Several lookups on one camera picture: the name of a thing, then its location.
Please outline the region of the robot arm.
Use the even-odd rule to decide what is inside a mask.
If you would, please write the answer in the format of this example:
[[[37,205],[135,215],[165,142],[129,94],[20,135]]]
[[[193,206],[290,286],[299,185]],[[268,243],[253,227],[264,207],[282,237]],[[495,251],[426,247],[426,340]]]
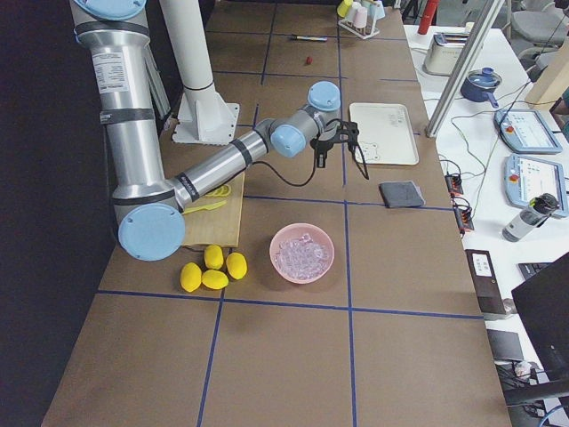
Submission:
[[[217,189],[270,151],[294,157],[314,151],[322,168],[328,151],[345,143],[359,151],[357,125],[340,118],[341,93],[328,81],[309,88],[307,102],[291,117],[266,119],[236,137],[239,107],[217,92],[196,1],[163,1],[161,9],[184,87],[189,113],[181,134],[218,143],[220,150],[169,179],[164,175],[155,106],[166,99],[151,62],[146,5],[142,1],[74,1],[75,35],[88,49],[100,94],[100,122],[115,164],[112,204],[118,240],[133,258],[158,261],[182,245],[183,209]]]

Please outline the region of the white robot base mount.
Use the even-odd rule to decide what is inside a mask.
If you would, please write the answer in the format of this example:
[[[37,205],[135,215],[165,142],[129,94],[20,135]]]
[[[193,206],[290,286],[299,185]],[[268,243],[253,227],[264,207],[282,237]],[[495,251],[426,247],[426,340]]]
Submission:
[[[198,1],[160,3],[183,85],[173,140],[226,145],[234,138],[240,106],[217,92]]]

